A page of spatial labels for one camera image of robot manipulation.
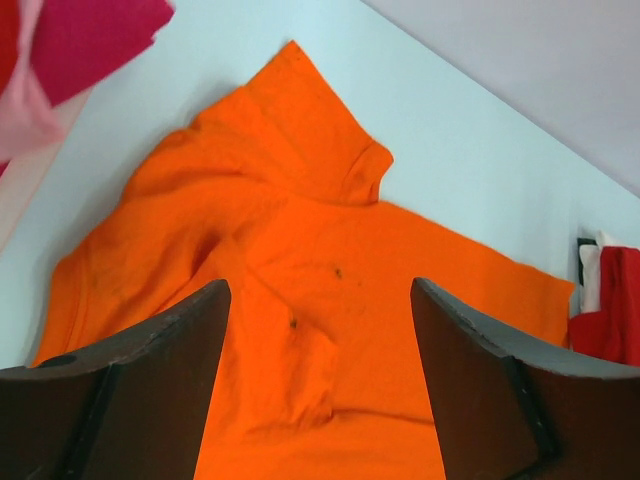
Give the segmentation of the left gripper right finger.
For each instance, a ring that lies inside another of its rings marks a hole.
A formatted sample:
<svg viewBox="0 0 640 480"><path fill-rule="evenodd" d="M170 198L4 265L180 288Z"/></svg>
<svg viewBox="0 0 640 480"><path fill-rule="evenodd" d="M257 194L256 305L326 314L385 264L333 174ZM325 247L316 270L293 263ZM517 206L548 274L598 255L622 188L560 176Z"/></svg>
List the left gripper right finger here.
<svg viewBox="0 0 640 480"><path fill-rule="evenodd" d="M639 371L539 340L418 278L411 306L449 479L635 479Z"/></svg>

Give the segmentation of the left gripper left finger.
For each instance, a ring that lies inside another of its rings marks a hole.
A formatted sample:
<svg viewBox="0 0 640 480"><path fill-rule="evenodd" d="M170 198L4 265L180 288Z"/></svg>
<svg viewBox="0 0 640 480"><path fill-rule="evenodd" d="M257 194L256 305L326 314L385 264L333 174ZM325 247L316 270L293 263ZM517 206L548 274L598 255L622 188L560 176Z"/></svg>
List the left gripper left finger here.
<svg viewBox="0 0 640 480"><path fill-rule="evenodd" d="M192 478L230 303L217 280L102 341L4 369L2 477Z"/></svg>

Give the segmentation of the orange t shirt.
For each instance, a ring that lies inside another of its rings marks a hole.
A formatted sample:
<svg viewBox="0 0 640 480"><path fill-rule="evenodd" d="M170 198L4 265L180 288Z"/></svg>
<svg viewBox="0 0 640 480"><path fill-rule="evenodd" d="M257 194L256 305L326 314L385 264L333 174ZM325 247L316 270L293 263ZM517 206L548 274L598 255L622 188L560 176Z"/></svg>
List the orange t shirt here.
<svg viewBox="0 0 640 480"><path fill-rule="evenodd" d="M381 201L392 161L286 44L160 142L58 263L37 360L225 279L232 305L198 478L442 478L412 281L556 345L572 289Z"/></svg>

